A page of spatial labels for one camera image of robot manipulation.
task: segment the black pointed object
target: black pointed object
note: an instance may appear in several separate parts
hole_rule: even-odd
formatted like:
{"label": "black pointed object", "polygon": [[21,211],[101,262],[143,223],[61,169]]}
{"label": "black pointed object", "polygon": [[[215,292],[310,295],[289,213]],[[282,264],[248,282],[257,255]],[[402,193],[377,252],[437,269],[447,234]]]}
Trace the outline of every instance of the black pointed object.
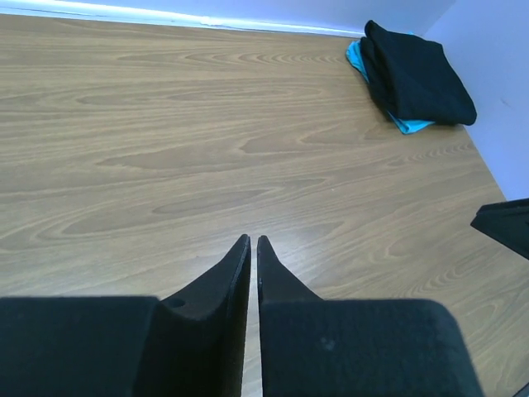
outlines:
{"label": "black pointed object", "polygon": [[[483,397],[457,322],[442,305],[318,299],[284,269],[266,237],[257,274],[264,397]],[[276,283],[293,292],[282,295]]]}
{"label": "black pointed object", "polygon": [[529,259],[529,198],[484,205],[470,225]]}
{"label": "black pointed object", "polygon": [[0,395],[241,395],[250,239],[177,294],[0,299]]}

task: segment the stack of folded cloth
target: stack of folded cloth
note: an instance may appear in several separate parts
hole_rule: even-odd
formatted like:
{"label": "stack of folded cloth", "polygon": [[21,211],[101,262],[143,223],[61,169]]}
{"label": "stack of folded cloth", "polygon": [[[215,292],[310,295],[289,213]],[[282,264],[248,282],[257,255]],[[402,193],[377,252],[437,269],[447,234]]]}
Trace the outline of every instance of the stack of folded cloth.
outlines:
{"label": "stack of folded cloth", "polygon": [[441,44],[386,31],[373,21],[365,25],[365,35],[351,43],[347,58],[404,134],[434,122],[474,124],[474,103]]}

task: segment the brown wooden surface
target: brown wooden surface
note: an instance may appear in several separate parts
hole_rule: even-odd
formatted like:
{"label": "brown wooden surface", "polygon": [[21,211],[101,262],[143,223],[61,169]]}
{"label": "brown wooden surface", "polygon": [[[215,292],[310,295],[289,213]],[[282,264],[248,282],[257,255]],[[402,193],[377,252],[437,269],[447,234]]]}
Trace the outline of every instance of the brown wooden surface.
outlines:
{"label": "brown wooden surface", "polygon": [[0,294],[164,297],[268,234],[324,298],[447,305],[488,396],[529,380],[529,264],[469,227],[502,195],[464,130],[386,120],[350,40],[8,16],[0,36]]}

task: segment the wood grain surface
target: wood grain surface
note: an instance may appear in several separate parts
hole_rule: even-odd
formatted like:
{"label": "wood grain surface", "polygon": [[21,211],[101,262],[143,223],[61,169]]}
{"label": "wood grain surface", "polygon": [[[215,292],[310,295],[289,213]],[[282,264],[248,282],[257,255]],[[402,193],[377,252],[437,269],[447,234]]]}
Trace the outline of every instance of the wood grain surface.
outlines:
{"label": "wood grain surface", "polygon": [[[157,294],[242,233],[326,299],[436,299],[487,396],[529,380],[529,264],[461,128],[403,136],[346,38],[0,16],[0,294]],[[259,396],[254,283],[243,395]]]}

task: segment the black fabric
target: black fabric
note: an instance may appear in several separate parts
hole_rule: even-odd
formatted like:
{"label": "black fabric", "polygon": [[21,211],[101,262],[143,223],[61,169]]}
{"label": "black fabric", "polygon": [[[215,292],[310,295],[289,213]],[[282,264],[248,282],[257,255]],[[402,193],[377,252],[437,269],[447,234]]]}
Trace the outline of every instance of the black fabric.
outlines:
{"label": "black fabric", "polygon": [[441,44],[386,31],[373,21],[365,35],[360,53],[376,103],[404,120],[474,124],[474,103]]}
{"label": "black fabric", "polygon": [[0,396],[241,396],[250,239],[156,297],[0,299]]}
{"label": "black fabric", "polygon": [[471,226],[529,259],[529,198],[484,205]]}
{"label": "black fabric", "polygon": [[442,305],[323,301],[284,269],[266,237],[257,274],[264,397],[483,397]]}

